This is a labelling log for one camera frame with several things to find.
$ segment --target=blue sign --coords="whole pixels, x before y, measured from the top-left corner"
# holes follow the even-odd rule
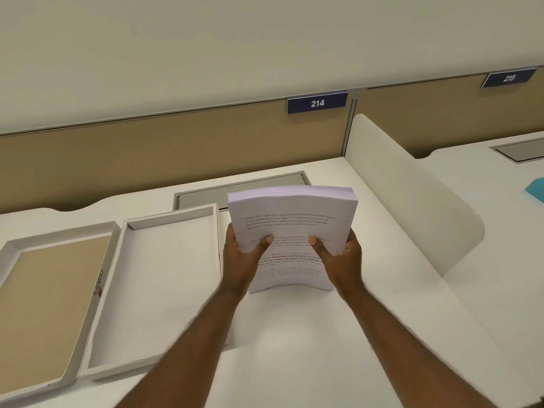
[[[336,109],[345,107],[347,101],[347,91],[342,93],[330,93],[327,95],[310,95],[308,97],[292,98],[287,100],[287,114]]]
[[[536,67],[489,73],[480,88],[506,86],[507,84],[527,83],[535,74]]]

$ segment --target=white wall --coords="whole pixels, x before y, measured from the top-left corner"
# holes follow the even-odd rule
[[[0,131],[544,63],[544,0],[0,0]]]

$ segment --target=white paper tray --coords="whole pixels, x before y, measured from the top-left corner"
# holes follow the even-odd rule
[[[106,222],[9,240],[0,249],[0,323],[8,334],[0,334],[0,351],[10,350],[0,353],[0,381],[7,388],[29,382],[1,394],[0,403],[76,381],[119,233]]]
[[[217,205],[127,220],[80,376],[156,363],[221,281]]]

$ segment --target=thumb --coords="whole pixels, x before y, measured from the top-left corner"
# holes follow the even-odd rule
[[[313,247],[316,253],[319,255],[323,263],[328,260],[332,255],[329,253],[327,248],[323,245],[323,242],[316,238],[315,236],[310,236],[308,238],[309,244]]]
[[[272,244],[273,241],[274,241],[273,235],[265,236],[264,238],[261,239],[261,241],[257,244],[257,246],[255,246],[255,249],[251,251],[251,254],[255,255],[257,257],[257,260],[261,259],[261,256],[263,255],[263,253],[266,252],[266,250]]]

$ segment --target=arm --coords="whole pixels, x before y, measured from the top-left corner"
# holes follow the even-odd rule
[[[361,246],[350,231],[343,253],[309,242],[351,308],[405,408],[496,408],[413,336],[371,295],[361,277]]]
[[[228,226],[221,284],[166,355],[116,408],[204,407],[236,307],[273,240],[269,235],[253,251],[243,253],[232,224]]]

